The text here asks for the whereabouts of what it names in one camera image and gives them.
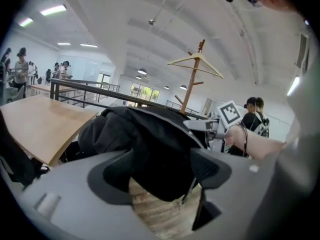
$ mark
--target table top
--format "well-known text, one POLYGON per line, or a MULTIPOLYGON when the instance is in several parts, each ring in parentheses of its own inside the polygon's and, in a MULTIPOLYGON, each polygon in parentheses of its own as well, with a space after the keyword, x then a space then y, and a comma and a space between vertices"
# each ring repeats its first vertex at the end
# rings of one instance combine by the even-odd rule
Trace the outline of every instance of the table top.
POLYGON ((0 107, 15 141, 31 156, 52 166, 97 112, 42 95, 0 107))
MULTIPOLYGON (((47 93, 50 93, 50 91, 51 91, 50 84, 49 85, 47 85, 47 84, 34 84, 34 85, 31 85, 30 87, 31 87, 31 89, 36 89, 36 90, 47 92, 47 93)), ((59 93, 73 90, 73 89, 74 88, 72 88, 72 87, 60 86, 59 93)))

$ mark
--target air conditioner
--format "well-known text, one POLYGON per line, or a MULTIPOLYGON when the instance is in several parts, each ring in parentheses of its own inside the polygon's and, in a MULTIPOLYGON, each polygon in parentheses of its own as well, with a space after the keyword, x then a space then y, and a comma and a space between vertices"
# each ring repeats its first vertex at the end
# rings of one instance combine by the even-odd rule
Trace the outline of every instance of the air conditioner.
POLYGON ((310 46, 310 34, 300 32, 300 47, 299 53, 296 59, 296 67, 299 69, 300 74, 305 74, 308 66, 309 46, 310 46))

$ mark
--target gray shirt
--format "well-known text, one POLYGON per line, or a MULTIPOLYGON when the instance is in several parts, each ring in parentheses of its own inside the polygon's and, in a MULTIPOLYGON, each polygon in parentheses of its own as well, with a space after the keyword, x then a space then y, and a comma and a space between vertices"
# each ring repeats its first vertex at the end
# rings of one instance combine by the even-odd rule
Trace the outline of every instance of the gray shirt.
POLYGON ((14 66, 14 81, 17 84, 23 84, 27 81, 29 64, 27 61, 20 63, 17 61, 14 66))

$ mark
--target white ceiling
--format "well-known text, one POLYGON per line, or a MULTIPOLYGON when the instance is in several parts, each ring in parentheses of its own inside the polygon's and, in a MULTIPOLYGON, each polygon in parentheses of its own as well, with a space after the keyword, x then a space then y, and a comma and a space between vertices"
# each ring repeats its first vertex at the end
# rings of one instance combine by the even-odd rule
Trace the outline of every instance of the white ceiling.
POLYGON ((171 90, 187 85, 191 70, 167 63, 195 52, 205 39, 203 54, 224 80, 197 73, 204 84, 194 92, 204 95, 212 86, 236 85, 285 96, 305 28, 299 15, 253 8, 246 0, 34 0, 24 11, 35 21, 25 28, 29 34, 55 46, 57 37, 75 44, 97 41, 121 74, 135 78, 142 67, 150 83, 171 90), (66 4, 67 13, 44 17, 39 5, 43 9, 45 2, 66 4), (151 27, 148 20, 155 17, 151 27))

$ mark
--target wooden clothes hanger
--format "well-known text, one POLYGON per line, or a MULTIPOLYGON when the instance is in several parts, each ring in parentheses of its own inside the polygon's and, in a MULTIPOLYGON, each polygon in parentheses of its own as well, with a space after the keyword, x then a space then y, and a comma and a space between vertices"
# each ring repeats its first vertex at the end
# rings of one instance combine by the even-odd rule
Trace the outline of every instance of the wooden clothes hanger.
POLYGON ((168 65, 184 67, 184 68, 189 68, 189 69, 193 69, 193 70, 200 70, 200 71, 203 71, 203 72, 206 72, 206 73, 221 77, 222 79, 224 78, 224 76, 213 65, 211 65, 206 60, 205 56, 203 56, 200 52, 196 52, 196 53, 194 53, 191 56, 186 57, 186 58, 181 58, 181 59, 170 61, 168 63, 168 65), (204 69, 199 69, 199 68, 196 68, 196 67, 192 67, 192 66, 185 66, 185 65, 176 64, 176 63, 179 63, 179 62, 184 62, 184 61, 188 61, 188 60, 195 60, 195 59, 200 59, 200 61, 204 62, 209 68, 211 68, 214 71, 214 73, 210 72, 210 71, 207 71, 207 70, 204 70, 204 69))

